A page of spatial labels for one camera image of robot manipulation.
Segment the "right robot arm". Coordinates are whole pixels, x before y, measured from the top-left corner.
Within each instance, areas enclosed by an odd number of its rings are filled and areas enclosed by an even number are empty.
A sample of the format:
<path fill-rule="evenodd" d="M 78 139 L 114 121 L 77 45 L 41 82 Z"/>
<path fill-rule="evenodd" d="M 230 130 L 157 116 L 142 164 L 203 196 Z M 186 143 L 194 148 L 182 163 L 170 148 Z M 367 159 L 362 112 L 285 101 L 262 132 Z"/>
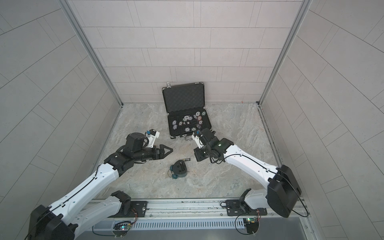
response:
<path fill-rule="evenodd" d="M 265 163 L 240 149 L 232 141 L 219 140 L 214 131 L 196 130 L 192 138 L 197 144 L 194 153 L 198 162 L 209 159 L 213 164 L 228 163 L 244 171 L 262 186 L 262 190 L 247 189 L 234 203 L 225 202 L 230 216 L 261 215 L 261 209 L 270 207 L 279 216 L 288 218 L 301 200 L 302 190 L 293 171 Z"/>

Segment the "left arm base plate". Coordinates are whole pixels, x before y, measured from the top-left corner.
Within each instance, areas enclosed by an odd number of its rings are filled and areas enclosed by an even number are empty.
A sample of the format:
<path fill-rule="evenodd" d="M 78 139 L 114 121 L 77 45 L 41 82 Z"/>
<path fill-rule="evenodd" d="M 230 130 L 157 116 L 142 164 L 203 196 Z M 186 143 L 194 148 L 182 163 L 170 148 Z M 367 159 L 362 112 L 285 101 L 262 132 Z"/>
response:
<path fill-rule="evenodd" d="M 147 201 L 130 201 L 129 203 L 122 204 L 117 214 L 113 218 L 143 218 L 146 215 L 148 207 Z"/>

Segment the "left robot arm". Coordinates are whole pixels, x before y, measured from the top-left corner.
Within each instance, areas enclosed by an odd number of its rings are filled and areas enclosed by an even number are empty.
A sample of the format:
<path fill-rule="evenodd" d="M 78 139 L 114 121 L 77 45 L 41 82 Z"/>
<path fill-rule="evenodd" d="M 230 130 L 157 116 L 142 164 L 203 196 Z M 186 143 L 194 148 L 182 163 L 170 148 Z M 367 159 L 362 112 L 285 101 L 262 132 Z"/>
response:
<path fill-rule="evenodd" d="M 159 132 L 149 130 L 145 134 L 132 133 L 126 138 L 125 145 L 119 147 L 99 165 L 94 173 L 68 194 L 48 207 L 35 208 L 30 216 L 27 240 L 74 240 L 85 230 L 108 217 L 134 218 L 138 213 L 131 204 L 131 197 L 122 191 L 116 191 L 97 205 L 83 208 L 101 190 L 121 177 L 135 164 L 146 161 L 162 160 L 173 152 L 165 145 L 156 147 L 155 140 Z"/>

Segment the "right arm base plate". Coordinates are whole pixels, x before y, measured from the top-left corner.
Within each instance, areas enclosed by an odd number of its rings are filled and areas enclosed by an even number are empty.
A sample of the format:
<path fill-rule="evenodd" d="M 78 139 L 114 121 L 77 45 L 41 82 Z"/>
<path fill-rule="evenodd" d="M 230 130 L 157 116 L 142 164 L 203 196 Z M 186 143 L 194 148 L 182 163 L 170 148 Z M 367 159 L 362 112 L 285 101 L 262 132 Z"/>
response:
<path fill-rule="evenodd" d="M 240 200 L 225 200 L 220 203 L 220 206 L 227 211 L 228 216 L 266 216 L 268 214 L 266 208 L 252 209 L 244 201 Z"/>

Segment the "teal alarm clock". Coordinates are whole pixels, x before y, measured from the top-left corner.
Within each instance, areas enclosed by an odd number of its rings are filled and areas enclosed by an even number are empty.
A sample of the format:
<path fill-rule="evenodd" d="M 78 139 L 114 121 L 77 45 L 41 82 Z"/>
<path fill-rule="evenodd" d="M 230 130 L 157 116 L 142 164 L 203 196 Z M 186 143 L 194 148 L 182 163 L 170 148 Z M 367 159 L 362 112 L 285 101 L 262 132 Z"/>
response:
<path fill-rule="evenodd" d="M 188 174 L 188 169 L 185 160 L 178 160 L 170 166 L 171 178 L 178 179 L 184 178 Z"/>

